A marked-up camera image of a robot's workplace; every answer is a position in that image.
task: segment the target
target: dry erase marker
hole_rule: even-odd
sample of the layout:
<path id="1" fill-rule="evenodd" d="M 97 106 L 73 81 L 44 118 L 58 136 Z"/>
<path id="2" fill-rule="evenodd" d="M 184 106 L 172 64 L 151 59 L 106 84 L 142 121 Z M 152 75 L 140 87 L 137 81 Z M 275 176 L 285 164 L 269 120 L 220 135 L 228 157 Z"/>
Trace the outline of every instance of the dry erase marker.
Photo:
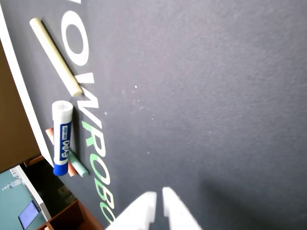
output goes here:
<path id="1" fill-rule="evenodd" d="M 54 130 L 53 174 L 56 176 L 63 176 L 68 172 L 72 110 L 72 104 L 67 101 L 57 101 L 52 104 Z"/>

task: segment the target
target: white lettering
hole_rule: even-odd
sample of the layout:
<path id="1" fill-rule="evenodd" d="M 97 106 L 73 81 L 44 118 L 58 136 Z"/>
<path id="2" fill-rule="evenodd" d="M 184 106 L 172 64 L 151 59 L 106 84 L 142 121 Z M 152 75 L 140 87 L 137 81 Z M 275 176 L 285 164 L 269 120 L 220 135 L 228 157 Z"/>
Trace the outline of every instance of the white lettering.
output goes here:
<path id="1" fill-rule="evenodd" d="M 84 73 L 75 75 L 75 79 L 78 83 L 94 83 L 94 75 L 93 73 Z"/>
<path id="2" fill-rule="evenodd" d="M 87 115 L 88 118 L 90 118 L 99 128 L 102 128 L 101 121 L 94 114 L 92 114 L 90 111 L 86 109 L 86 108 L 98 109 L 99 105 L 97 98 L 84 87 L 81 88 L 83 90 L 84 95 L 87 96 L 90 99 L 90 101 L 77 101 L 79 110 L 83 112 L 85 115 Z"/>
<path id="3" fill-rule="evenodd" d="M 68 0 L 68 1 L 73 1 L 73 2 L 76 2 L 78 4 L 81 4 L 81 0 Z"/>
<path id="4" fill-rule="evenodd" d="M 67 37 L 66 37 L 66 30 L 69 25 L 75 25 L 82 37 L 83 41 L 83 50 L 81 53 L 76 54 L 74 53 L 68 45 Z M 88 40 L 85 31 L 85 27 L 79 15 L 74 11 L 67 11 L 62 17 L 61 23 L 61 32 L 62 32 L 62 40 L 64 43 L 65 50 L 70 57 L 70 59 L 78 66 L 84 66 L 87 63 L 88 56 L 89 56 L 89 47 L 88 47 Z"/>

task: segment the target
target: gray surface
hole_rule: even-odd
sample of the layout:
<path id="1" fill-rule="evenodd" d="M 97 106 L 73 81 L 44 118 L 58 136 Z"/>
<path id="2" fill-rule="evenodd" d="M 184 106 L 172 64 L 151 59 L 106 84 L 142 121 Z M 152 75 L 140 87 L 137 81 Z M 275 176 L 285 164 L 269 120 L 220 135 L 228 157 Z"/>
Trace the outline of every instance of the gray surface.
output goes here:
<path id="1" fill-rule="evenodd" d="M 103 122 L 116 216 L 143 192 L 157 191 L 151 230 L 168 229 L 161 191 L 170 186 L 204 230 L 306 229 L 306 1 L 1 4 L 42 130 L 52 126 L 54 101 L 76 101 L 29 20 L 43 18 L 74 74 L 93 72 L 95 84 L 84 86 L 99 101 L 91 111 Z M 85 67 L 64 52 L 60 22 L 67 10 L 80 15 L 87 31 Z M 74 28 L 68 38 L 79 52 Z M 94 125 L 75 114 L 79 126 Z M 76 133 L 91 174 L 61 180 L 106 227 L 89 162 L 94 148 L 85 147 L 88 132 Z"/>

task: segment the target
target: white chalk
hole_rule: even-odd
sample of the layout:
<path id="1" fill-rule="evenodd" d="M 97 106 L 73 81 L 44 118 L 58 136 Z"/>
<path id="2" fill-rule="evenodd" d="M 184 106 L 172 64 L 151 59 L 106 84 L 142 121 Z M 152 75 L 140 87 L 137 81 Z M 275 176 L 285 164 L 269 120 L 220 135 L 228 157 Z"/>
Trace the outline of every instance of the white chalk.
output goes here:
<path id="1" fill-rule="evenodd" d="M 80 95 L 82 89 L 52 42 L 42 22 L 38 18 L 33 18 L 30 21 L 30 25 L 71 96 Z"/>

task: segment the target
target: teal wall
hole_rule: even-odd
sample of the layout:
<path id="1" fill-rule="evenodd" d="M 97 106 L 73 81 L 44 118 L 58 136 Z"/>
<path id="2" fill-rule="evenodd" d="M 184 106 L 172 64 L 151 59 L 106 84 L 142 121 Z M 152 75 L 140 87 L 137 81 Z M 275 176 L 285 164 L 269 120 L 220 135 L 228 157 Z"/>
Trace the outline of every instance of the teal wall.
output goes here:
<path id="1" fill-rule="evenodd" d="M 30 195 L 22 184 L 13 189 L 2 191 L 2 188 L 16 179 L 9 170 L 0 174 L 0 229 L 23 229 L 18 216 L 30 203 Z M 27 230 L 36 230 L 45 222 L 43 214 L 40 212 Z"/>

